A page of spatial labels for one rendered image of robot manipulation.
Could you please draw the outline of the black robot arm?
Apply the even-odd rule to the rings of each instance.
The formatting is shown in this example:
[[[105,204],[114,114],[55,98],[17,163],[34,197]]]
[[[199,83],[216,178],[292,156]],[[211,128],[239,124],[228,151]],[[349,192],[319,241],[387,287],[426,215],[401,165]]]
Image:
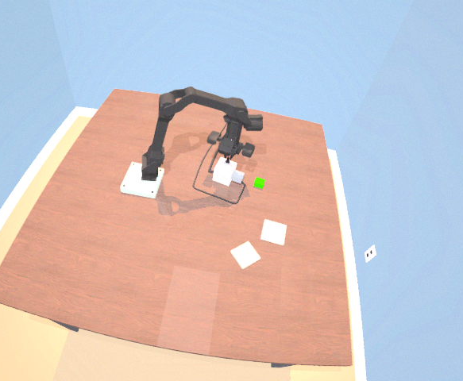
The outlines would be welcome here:
[[[176,102],[177,98],[181,98]],[[224,122],[227,124],[227,131],[232,134],[239,134],[242,126],[246,131],[261,131],[263,129],[263,116],[248,115],[248,110],[244,101],[236,97],[220,97],[216,94],[186,87],[184,89],[174,89],[166,92],[159,97],[159,113],[156,123],[156,130],[152,144],[148,151],[142,155],[141,180],[156,181],[158,168],[164,164],[164,139],[168,129],[168,123],[174,118],[175,114],[184,109],[187,105],[196,103],[201,106],[214,108],[225,113]],[[218,151],[226,156],[236,155],[238,150],[237,140],[228,138],[224,134]]]

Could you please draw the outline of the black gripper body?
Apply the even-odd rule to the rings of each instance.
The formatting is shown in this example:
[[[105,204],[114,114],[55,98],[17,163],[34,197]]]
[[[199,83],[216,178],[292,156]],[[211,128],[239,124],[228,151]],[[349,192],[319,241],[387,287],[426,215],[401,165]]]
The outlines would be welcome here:
[[[220,137],[221,135],[222,135],[221,133],[216,132],[216,131],[213,130],[213,131],[210,132],[209,136],[207,137],[206,142],[207,142],[208,144],[215,145],[215,144],[216,144],[216,141],[218,141],[218,142],[219,142],[219,146],[220,146],[221,141],[222,141],[222,137]],[[227,135],[228,138],[231,138],[231,139],[233,139],[233,137],[236,138],[236,140],[237,140],[237,147],[238,147],[238,150],[237,150],[237,151],[240,152],[240,151],[242,150],[241,154],[242,154],[243,156],[247,156],[248,158],[252,156],[252,154],[253,154],[253,152],[254,152],[254,150],[255,150],[255,145],[250,144],[250,143],[247,143],[247,142],[246,142],[245,145],[243,145],[243,143],[239,142],[240,136],[241,136],[241,132],[240,132],[239,134],[232,134],[232,133],[230,133],[230,132],[228,132],[228,131],[226,130],[225,135]]]

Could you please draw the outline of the small green cube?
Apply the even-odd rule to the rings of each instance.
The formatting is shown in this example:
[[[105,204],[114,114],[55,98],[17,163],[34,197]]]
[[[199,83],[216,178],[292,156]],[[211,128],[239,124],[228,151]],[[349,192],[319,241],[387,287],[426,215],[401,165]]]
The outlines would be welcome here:
[[[257,178],[255,180],[254,186],[263,189],[265,179]]]

